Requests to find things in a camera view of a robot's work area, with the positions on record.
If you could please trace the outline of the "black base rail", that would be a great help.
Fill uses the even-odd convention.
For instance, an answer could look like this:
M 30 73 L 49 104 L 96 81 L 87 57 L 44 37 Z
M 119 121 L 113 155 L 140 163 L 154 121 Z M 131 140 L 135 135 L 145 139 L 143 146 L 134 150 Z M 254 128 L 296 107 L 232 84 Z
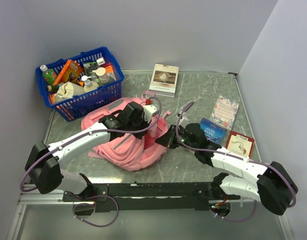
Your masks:
M 158 183 L 93 183 L 91 189 L 80 195 L 66 191 L 62 200 L 92 204 L 96 213 L 131 210 L 194 209 L 208 211 L 210 204 L 223 200 L 238 200 L 227 195 L 212 182 L 158 182 Z

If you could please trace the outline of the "green drink bottle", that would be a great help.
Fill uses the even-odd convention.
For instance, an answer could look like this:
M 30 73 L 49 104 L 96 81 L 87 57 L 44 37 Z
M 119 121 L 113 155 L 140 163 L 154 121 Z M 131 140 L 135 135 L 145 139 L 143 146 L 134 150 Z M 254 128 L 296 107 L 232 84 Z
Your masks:
M 57 80 L 57 73 L 52 68 L 48 68 L 46 65 L 41 65 L 40 70 L 42 72 L 43 79 L 48 83 L 48 85 L 52 86 Z

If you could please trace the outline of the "blue Jane Eyre book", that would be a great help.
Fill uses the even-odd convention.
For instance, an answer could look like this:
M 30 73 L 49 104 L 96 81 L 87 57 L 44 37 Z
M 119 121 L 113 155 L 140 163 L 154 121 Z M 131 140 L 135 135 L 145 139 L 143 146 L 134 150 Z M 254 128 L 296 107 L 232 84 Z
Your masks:
M 202 118 L 199 122 L 200 128 L 203 130 L 206 138 L 216 144 L 220 144 L 225 137 L 227 130 L 206 118 Z

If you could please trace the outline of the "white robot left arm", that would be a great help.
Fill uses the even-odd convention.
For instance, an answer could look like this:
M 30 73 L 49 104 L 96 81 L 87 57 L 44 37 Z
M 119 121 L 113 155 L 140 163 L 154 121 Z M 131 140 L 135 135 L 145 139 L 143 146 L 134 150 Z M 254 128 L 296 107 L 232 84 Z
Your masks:
M 123 110 L 101 117 L 75 135 L 48 146 L 36 144 L 28 159 L 25 174 L 41 194 L 58 189 L 73 193 L 81 201 L 87 201 L 93 193 L 90 181 L 81 173 L 63 170 L 61 164 L 125 134 L 141 138 L 154 126 L 152 118 L 160 114 L 161 107 L 153 104 L 142 106 L 132 101 Z

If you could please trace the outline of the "black packaged box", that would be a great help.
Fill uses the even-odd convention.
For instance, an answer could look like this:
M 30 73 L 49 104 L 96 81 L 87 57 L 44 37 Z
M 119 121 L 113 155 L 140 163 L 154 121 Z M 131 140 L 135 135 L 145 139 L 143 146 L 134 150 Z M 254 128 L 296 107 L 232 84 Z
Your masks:
M 93 80 L 96 80 L 98 77 L 94 71 L 100 68 L 101 65 L 105 63 L 106 62 L 103 57 L 100 57 L 96 61 L 93 61 L 93 62 L 83 62 L 82 66 L 84 69 L 84 74 L 88 77 L 92 77 Z

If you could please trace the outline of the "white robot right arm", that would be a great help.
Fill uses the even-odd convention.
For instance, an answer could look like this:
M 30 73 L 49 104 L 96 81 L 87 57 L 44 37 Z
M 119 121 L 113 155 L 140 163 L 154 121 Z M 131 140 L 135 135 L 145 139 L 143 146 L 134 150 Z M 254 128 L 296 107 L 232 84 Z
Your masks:
M 212 183 L 212 195 L 217 199 L 235 195 L 262 203 L 271 213 L 282 216 L 296 202 L 298 187 L 282 164 L 256 162 L 238 156 L 225 147 L 208 140 L 198 123 L 186 127 L 171 125 L 156 139 L 168 149 L 184 147 L 205 165 L 222 169 Z

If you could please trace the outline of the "white coffee cover book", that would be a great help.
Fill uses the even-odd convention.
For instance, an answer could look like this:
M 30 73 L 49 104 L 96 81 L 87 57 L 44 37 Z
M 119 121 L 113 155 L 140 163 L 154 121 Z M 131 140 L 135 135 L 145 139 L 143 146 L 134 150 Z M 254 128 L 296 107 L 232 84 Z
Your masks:
M 154 66 L 149 90 L 156 95 L 174 97 L 176 94 L 178 66 L 156 63 Z

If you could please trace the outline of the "grey pump bottle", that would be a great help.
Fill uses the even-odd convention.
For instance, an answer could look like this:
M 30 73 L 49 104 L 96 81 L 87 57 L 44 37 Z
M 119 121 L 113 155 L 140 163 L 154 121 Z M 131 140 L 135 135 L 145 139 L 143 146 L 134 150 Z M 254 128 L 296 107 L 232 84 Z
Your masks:
M 107 74 L 106 69 L 104 67 L 99 67 L 92 72 L 96 75 L 98 83 L 102 87 L 116 82 L 113 77 Z

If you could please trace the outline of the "floral pink notebook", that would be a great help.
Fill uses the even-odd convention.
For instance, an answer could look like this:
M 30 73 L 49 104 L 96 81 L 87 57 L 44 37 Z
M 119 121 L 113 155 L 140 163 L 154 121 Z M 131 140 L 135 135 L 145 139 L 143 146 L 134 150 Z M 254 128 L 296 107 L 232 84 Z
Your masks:
M 232 130 L 240 104 L 221 95 L 218 96 L 209 120 L 219 127 Z

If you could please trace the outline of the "beige cloth bag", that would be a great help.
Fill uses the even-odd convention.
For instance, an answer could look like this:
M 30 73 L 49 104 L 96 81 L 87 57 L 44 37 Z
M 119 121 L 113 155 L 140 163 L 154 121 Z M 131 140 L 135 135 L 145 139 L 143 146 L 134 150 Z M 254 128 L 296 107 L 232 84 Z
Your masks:
M 72 82 L 66 82 L 59 87 L 58 91 L 53 95 L 52 99 L 54 103 L 58 103 L 71 99 L 74 96 L 80 96 L 84 93 L 85 90 L 82 86 Z

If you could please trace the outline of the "pink carton box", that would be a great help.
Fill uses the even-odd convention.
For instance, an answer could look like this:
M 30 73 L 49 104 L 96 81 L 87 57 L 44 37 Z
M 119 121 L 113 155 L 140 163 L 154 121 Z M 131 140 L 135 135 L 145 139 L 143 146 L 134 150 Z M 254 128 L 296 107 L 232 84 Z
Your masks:
M 114 73 L 114 69 L 113 69 L 113 66 L 112 66 L 111 63 L 105 63 L 105 64 L 102 65 L 102 67 L 105 68 L 106 74 L 108 76 L 110 76 L 111 78 L 116 80 L 116 75 Z

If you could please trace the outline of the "pink student backpack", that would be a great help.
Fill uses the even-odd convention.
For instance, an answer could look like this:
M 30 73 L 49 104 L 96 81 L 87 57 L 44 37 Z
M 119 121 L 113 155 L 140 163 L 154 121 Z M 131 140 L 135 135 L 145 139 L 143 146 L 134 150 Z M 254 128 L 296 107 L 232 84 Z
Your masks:
M 81 129 L 86 130 L 101 117 L 111 114 L 116 110 L 123 110 L 124 107 L 134 101 L 142 106 L 146 99 L 155 94 L 151 91 L 144 91 L 140 97 L 122 97 L 110 104 L 100 107 L 88 113 L 81 121 Z M 155 143 L 155 140 L 167 133 L 169 127 L 165 117 L 170 114 L 166 111 L 158 118 L 157 123 L 148 132 L 138 139 L 132 134 L 125 134 L 113 141 L 98 145 L 88 153 L 89 157 L 105 159 L 114 165 L 128 171 L 144 169 L 160 159 L 167 151 L 167 148 Z

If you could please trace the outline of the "red framed card book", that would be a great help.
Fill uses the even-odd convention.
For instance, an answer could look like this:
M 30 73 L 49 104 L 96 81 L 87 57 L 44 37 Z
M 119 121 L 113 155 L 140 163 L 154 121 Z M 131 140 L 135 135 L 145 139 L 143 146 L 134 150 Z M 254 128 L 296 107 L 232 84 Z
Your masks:
M 231 131 L 226 143 L 226 149 L 244 158 L 251 158 L 255 139 L 236 131 Z

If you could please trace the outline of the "orange snack box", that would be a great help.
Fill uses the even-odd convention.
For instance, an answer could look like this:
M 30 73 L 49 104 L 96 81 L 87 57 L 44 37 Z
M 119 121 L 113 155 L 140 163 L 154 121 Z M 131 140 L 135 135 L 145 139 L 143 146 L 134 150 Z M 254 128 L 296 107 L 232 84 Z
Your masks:
M 53 83 L 53 86 L 67 82 L 76 84 L 82 72 L 83 68 L 81 65 L 76 61 L 69 59 L 58 74 L 56 80 Z

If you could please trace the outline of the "blue plastic shopping basket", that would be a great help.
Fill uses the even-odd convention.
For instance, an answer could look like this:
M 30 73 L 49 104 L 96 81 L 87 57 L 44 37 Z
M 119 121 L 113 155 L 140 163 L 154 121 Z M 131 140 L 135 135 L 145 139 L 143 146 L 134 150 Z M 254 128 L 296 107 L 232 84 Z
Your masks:
M 43 79 L 42 71 L 38 66 L 35 69 L 36 81 L 46 107 L 54 109 L 67 122 L 72 122 L 100 107 L 120 99 L 122 97 L 122 82 L 125 76 L 115 56 L 107 47 L 101 46 L 89 51 L 84 51 L 69 59 L 82 64 L 86 61 L 95 60 L 101 57 L 103 57 L 107 63 L 111 64 L 116 81 L 105 86 L 100 86 L 96 90 L 55 103 L 52 102 L 52 97 L 46 90 L 47 82 Z

